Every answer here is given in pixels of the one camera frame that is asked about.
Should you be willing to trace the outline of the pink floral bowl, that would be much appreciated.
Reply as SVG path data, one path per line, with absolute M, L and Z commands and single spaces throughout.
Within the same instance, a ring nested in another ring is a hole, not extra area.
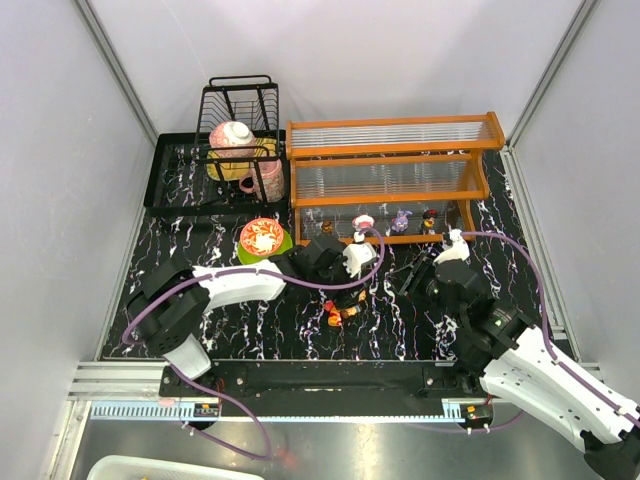
M 226 121 L 209 134 L 209 145 L 219 158 L 247 158 L 256 146 L 256 138 L 246 124 Z

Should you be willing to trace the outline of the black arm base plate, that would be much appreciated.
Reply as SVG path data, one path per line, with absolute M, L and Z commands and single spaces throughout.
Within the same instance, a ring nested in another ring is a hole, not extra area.
M 196 383 L 236 398 L 265 392 L 400 391 L 426 398 L 489 398 L 480 380 L 451 362 L 214 360 Z

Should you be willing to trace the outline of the brown haired small toy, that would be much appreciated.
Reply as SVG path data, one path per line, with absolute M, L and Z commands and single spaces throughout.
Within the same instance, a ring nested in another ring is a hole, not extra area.
M 334 235 L 333 223 L 330 220 L 324 220 L 321 224 L 321 232 L 325 235 Z

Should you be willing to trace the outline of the purple bunny toy figure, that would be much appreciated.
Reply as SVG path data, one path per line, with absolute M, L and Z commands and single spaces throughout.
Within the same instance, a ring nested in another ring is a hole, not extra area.
M 413 214 L 409 210 L 398 210 L 392 219 L 390 233 L 394 236 L 404 235 L 409 228 L 409 219 Z

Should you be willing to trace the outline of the wooden tiered display shelf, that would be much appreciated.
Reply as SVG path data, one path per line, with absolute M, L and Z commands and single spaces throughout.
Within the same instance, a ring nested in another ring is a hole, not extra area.
M 344 241 L 351 220 L 368 214 L 390 230 L 398 210 L 409 210 L 404 235 L 391 244 L 437 242 L 450 228 L 475 228 L 471 206 L 488 198 L 486 151 L 505 136 L 494 112 L 481 115 L 289 122 L 292 234 L 306 244 L 323 220 Z M 422 213 L 435 209 L 435 234 L 420 233 Z

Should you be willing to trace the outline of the orange patterned white bowl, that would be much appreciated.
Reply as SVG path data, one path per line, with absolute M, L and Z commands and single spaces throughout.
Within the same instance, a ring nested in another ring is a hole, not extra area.
M 247 223 L 240 234 L 240 244 L 251 255 L 274 254 L 284 240 L 282 226 L 271 218 L 256 218 Z

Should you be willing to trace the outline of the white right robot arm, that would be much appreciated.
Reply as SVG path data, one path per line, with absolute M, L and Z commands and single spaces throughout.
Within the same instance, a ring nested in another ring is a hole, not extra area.
M 639 405 L 559 350 L 517 307 L 493 297 L 465 259 L 422 255 L 400 294 L 457 318 L 454 367 L 572 443 L 603 479 L 639 476 Z

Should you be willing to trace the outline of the Snow White toy figure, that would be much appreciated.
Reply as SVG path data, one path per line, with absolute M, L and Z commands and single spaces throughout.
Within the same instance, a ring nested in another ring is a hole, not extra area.
M 435 224 L 438 218 L 438 212 L 435 209 L 428 209 L 422 213 L 420 224 L 420 233 L 423 235 L 435 234 Z

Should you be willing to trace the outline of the black drain tray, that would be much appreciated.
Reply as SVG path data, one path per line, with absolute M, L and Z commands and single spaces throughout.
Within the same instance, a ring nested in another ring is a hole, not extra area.
M 158 137 L 143 205 L 154 217 L 272 214 L 289 208 L 289 197 L 265 202 L 244 193 L 238 183 L 214 180 L 207 166 L 209 145 L 203 135 L 165 133 Z

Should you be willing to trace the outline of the pink floral mug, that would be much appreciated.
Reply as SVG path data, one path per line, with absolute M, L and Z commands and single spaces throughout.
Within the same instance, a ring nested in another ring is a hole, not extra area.
M 285 196 L 285 178 L 280 160 L 258 162 L 239 180 L 239 188 L 247 194 L 255 194 L 261 201 L 277 202 Z

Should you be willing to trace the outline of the white plastic bin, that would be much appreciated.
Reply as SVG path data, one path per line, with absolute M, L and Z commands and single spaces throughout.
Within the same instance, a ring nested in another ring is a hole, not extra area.
M 88 480 L 262 480 L 255 474 L 141 457 L 109 455 L 89 471 Z

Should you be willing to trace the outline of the lime green plate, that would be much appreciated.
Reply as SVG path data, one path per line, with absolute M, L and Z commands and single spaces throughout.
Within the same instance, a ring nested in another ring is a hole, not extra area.
M 266 260 L 270 256 L 281 255 L 293 247 L 293 240 L 287 230 L 284 231 L 284 237 L 279 248 L 266 256 L 252 254 L 247 251 L 241 242 L 237 245 L 237 257 L 242 265 L 250 265 Z

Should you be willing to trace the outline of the yellow plate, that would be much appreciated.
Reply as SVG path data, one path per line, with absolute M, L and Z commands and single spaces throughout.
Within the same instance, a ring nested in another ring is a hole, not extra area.
M 258 138 L 256 147 L 251 151 L 250 158 L 253 157 L 275 157 L 279 143 L 272 138 Z M 252 163 L 248 161 L 233 160 L 231 162 L 207 163 L 206 173 L 215 181 L 237 181 L 240 180 L 251 169 Z

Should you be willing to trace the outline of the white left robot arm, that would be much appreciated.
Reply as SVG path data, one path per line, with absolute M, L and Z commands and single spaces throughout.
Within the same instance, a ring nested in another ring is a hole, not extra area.
M 201 267 L 172 258 L 142 282 L 127 304 L 129 325 L 122 341 L 144 346 L 195 380 L 212 367 L 195 334 L 209 312 L 270 302 L 292 285 L 323 291 L 342 306 L 358 298 L 379 262 L 379 253 L 360 233 L 350 244 L 322 234 L 251 265 Z

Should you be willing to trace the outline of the pink white lamb toy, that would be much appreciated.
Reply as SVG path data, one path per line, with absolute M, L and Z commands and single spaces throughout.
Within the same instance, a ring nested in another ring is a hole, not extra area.
M 352 226 L 356 232 L 360 232 L 363 229 L 372 228 L 375 220 L 373 217 L 367 214 L 361 214 L 355 217 L 352 221 Z

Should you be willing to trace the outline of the yellow bear toy figure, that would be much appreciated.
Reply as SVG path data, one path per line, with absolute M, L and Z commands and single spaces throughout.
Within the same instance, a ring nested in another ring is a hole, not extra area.
M 334 327 L 334 328 L 341 327 L 342 322 L 343 322 L 343 319 L 339 310 L 332 309 L 329 311 L 328 325 L 330 327 Z

